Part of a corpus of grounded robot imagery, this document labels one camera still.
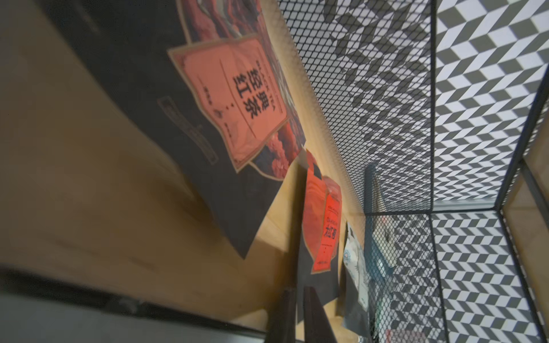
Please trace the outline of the red label tea bag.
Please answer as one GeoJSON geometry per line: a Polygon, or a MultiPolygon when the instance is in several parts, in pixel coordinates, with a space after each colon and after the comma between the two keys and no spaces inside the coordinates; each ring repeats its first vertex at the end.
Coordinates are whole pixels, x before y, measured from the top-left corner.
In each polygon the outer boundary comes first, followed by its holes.
{"type": "Polygon", "coordinates": [[[40,1],[246,257],[305,134],[258,1],[40,1]]]}

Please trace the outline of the bright red tea bag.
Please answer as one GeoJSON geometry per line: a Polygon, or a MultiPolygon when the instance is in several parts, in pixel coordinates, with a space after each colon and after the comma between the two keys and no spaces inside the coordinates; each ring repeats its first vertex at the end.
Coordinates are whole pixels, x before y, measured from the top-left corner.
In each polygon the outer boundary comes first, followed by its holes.
{"type": "Polygon", "coordinates": [[[307,154],[302,234],[297,264],[297,321],[304,320],[304,289],[314,287],[321,305],[339,296],[338,252],[343,200],[340,185],[321,173],[307,154]]]}

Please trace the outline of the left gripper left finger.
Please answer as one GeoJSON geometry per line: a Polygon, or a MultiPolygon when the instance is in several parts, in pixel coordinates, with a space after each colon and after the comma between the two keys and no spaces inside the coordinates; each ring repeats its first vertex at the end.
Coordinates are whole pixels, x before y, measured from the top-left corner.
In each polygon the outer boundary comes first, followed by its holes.
{"type": "Polygon", "coordinates": [[[294,343],[296,326],[296,289],[284,289],[280,302],[270,319],[265,343],[294,343]]]}

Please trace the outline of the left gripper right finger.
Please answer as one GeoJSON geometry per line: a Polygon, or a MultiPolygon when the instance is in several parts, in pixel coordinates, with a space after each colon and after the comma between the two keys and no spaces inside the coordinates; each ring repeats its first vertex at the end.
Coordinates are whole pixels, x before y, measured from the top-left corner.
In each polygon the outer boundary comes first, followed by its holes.
{"type": "Polygon", "coordinates": [[[304,288],[303,314],[306,343],[336,343],[336,337],[314,287],[304,288]]]}

